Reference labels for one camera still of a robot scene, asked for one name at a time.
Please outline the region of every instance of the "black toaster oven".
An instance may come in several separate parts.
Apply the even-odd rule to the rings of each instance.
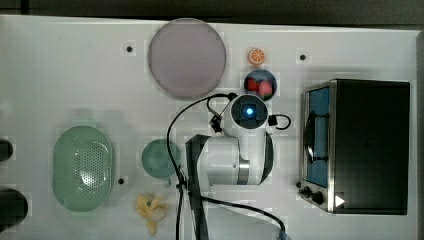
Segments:
[[[407,213],[408,82],[334,79],[303,97],[303,199],[330,213]]]

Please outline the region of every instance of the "green basket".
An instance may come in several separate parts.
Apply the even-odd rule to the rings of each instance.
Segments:
[[[53,155],[53,193],[67,209],[88,212],[99,207],[112,190],[112,145],[89,126],[68,129]]]

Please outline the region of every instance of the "oven door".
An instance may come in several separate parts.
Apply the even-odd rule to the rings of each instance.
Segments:
[[[330,88],[306,92],[303,136],[304,179],[321,187],[328,185]]]

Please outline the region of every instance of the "white table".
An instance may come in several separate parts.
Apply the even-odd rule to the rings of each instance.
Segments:
[[[140,166],[143,148],[163,138],[189,102],[176,101],[154,82],[147,48],[165,22],[0,16],[0,136],[15,145],[12,160],[0,163],[0,186],[24,193],[29,216],[0,239],[149,239],[135,211],[138,194],[156,192],[171,208],[155,239],[174,239],[176,191]],[[415,31],[211,24],[223,37],[228,64],[214,92],[241,93],[253,70],[249,47],[267,54],[264,68],[279,85],[268,103],[289,114],[292,127],[273,135],[275,163],[261,186],[216,186],[216,197],[272,209],[293,240],[414,239],[417,234]],[[134,51],[128,53],[130,45]],[[305,54],[306,60],[299,60]],[[408,80],[412,86],[408,215],[329,215],[300,199],[300,94],[320,81],[339,78]],[[193,135],[211,134],[204,105],[176,124],[183,147]],[[117,152],[115,185],[95,211],[74,214],[55,199],[52,151],[67,128],[94,120]],[[116,183],[119,177],[125,184]]]

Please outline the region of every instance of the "orange slice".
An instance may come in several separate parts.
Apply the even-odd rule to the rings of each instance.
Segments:
[[[250,50],[247,59],[252,65],[258,66],[265,61],[265,53],[258,48],[253,48]]]

